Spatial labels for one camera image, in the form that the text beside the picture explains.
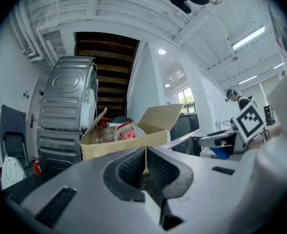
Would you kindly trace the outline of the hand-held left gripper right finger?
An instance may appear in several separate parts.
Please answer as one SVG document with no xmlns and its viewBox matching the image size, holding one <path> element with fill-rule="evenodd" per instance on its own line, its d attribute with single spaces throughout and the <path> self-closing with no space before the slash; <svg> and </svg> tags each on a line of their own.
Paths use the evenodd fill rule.
<svg viewBox="0 0 287 234">
<path fill-rule="evenodd" d="M 150 174 L 163 185 L 158 216 L 148 216 L 146 234 L 249 234 L 244 202 L 255 153 L 240 161 L 209 159 L 148 147 Z"/>
</svg>

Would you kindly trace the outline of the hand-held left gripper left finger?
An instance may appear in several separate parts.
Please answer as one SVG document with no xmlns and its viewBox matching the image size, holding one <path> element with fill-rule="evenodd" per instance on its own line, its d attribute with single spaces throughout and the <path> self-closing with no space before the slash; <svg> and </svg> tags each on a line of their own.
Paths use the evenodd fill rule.
<svg viewBox="0 0 287 234">
<path fill-rule="evenodd" d="M 143 147 L 82 161 L 34 190 L 21 207 L 58 234 L 162 234 L 146 209 Z"/>
</svg>

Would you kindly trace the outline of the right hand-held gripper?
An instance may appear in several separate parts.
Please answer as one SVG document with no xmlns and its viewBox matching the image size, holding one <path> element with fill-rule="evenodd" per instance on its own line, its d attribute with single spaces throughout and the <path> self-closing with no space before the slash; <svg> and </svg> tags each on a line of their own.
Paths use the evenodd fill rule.
<svg viewBox="0 0 287 234">
<path fill-rule="evenodd" d="M 231 147 L 234 154 L 243 154 L 249 144 L 257 138 L 265 128 L 263 118 L 252 101 L 233 118 L 236 132 L 221 130 L 198 138 L 202 147 Z"/>
</svg>

